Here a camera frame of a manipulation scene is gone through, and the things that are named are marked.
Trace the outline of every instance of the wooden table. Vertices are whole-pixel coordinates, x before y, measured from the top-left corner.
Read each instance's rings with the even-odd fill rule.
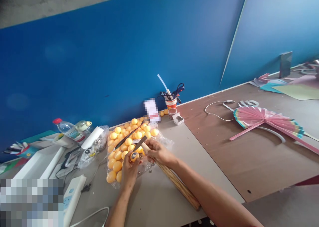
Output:
[[[315,137],[319,136],[319,100],[299,101],[284,94],[259,92],[257,87],[245,84],[177,107],[187,127],[245,201],[256,200],[319,174],[319,155],[295,144],[283,133],[280,134],[285,137],[285,144],[261,129],[230,141],[230,137],[244,130],[239,123],[223,121],[204,112],[207,105],[223,100],[255,100],[260,103],[259,107],[294,118]],[[233,118],[222,103],[211,105],[207,111],[227,120]],[[266,124],[262,126],[273,129]],[[303,139],[319,148],[319,142],[308,137]]]
[[[159,130],[164,137],[175,142],[171,151],[177,157],[185,161],[200,175],[219,185],[240,203],[244,202],[244,199],[184,123],[177,126],[166,115],[159,124]],[[95,172],[98,163],[105,155],[106,150],[97,155],[98,160],[93,162],[89,167],[83,170],[74,171],[75,173],[73,176],[69,176],[68,180],[81,174],[85,174],[88,183]],[[111,207],[114,205],[119,190],[114,189],[106,182],[106,171],[106,164],[100,166],[90,191],[81,194],[70,225],[75,224],[102,207]],[[106,210],[101,211],[78,226],[89,225],[92,227],[100,227],[105,220],[106,213]],[[206,214],[202,209],[196,211],[189,204],[159,166],[155,165],[152,168],[151,173],[146,172],[137,178],[130,198],[125,226],[179,227],[204,218],[205,216]]]

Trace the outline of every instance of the person's left hand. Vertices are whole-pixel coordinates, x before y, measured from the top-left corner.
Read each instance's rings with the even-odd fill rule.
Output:
[[[131,163],[131,154],[132,151],[128,152],[124,158],[121,181],[121,189],[127,190],[130,193],[133,191],[133,187],[136,182],[138,166],[142,163],[142,160],[139,158],[137,158],[135,162]]]

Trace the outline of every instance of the hand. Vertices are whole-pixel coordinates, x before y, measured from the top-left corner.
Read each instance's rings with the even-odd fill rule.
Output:
[[[159,163],[164,164],[171,169],[173,165],[177,163],[177,158],[174,154],[166,149],[161,143],[155,140],[147,140],[145,144],[150,148],[150,150],[145,153],[149,162],[154,163],[154,160],[157,160]]]
[[[136,182],[138,166],[142,163],[139,158],[131,163],[131,154],[132,151],[128,152],[124,158],[121,181],[121,190],[127,190],[130,193],[132,193]]]

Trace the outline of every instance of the small box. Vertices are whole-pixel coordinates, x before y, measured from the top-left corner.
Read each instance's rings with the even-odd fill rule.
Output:
[[[182,118],[182,117],[180,116],[179,112],[178,112],[178,113],[176,113],[175,115],[173,115],[173,121],[174,121],[174,123],[175,123],[176,125],[179,125],[179,124],[183,123],[183,122],[185,121],[185,119]]]

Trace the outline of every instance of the red bottle cap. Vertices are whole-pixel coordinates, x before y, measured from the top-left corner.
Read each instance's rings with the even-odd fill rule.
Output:
[[[57,125],[57,124],[59,124],[61,121],[62,121],[61,118],[57,118],[57,119],[53,120],[53,123]]]

